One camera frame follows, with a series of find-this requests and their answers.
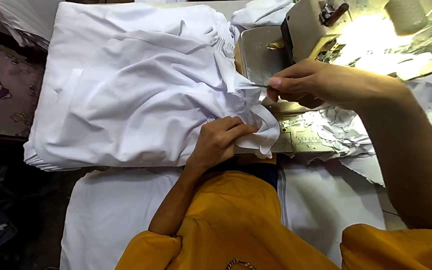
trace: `pink cloth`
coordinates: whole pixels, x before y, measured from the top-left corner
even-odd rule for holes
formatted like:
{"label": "pink cloth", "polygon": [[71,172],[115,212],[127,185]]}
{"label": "pink cloth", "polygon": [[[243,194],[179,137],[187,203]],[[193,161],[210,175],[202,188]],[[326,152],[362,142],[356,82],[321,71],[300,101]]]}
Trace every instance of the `pink cloth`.
{"label": "pink cloth", "polygon": [[28,137],[44,68],[3,50],[0,47],[0,135]]}

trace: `dark cloth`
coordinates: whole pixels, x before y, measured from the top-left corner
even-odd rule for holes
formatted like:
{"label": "dark cloth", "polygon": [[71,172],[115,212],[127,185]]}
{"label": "dark cloth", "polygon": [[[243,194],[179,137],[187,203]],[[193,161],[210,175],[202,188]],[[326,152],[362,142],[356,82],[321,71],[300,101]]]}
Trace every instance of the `dark cloth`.
{"label": "dark cloth", "polygon": [[208,169],[206,172],[204,172],[204,175],[224,171],[240,171],[256,176],[262,181],[265,181],[273,186],[276,191],[278,190],[278,167],[276,164],[261,162],[238,165],[234,162],[234,159],[230,158],[225,162]]}

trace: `necklace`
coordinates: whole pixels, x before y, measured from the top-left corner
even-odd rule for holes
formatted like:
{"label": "necklace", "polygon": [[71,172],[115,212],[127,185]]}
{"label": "necklace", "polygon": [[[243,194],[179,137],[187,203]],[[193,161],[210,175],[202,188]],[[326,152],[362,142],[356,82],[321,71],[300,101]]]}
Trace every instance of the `necklace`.
{"label": "necklace", "polygon": [[256,268],[252,264],[250,264],[248,262],[240,261],[239,259],[234,259],[234,260],[230,261],[228,263],[228,265],[226,266],[226,270],[231,270],[231,267],[233,267],[234,264],[242,264],[249,269],[256,270]]}

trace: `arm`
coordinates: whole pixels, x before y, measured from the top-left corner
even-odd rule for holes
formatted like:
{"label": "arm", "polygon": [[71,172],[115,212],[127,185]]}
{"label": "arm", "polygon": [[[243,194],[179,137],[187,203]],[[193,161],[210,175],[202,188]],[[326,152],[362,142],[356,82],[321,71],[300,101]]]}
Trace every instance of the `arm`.
{"label": "arm", "polygon": [[304,60],[268,82],[314,108],[322,101],[357,112],[373,142],[389,199],[403,221],[432,229],[432,126],[401,82],[355,68]]}
{"label": "arm", "polygon": [[256,131],[255,126],[244,124],[239,117],[227,116],[204,124],[181,176],[154,214],[148,230],[160,235],[176,235],[200,176],[234,155],[236,139]]}

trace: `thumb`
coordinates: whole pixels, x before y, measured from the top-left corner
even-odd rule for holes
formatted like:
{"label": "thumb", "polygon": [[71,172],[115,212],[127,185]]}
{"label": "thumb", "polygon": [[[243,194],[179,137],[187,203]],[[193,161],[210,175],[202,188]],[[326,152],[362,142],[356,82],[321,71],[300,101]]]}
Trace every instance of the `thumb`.
{"label": "thumb", "polygon": [[268,80],[268,85],[282,93],[300,93],[308,90],[308,87],[306,86],[308,80],[309,76],[297,79],[271,77]]}

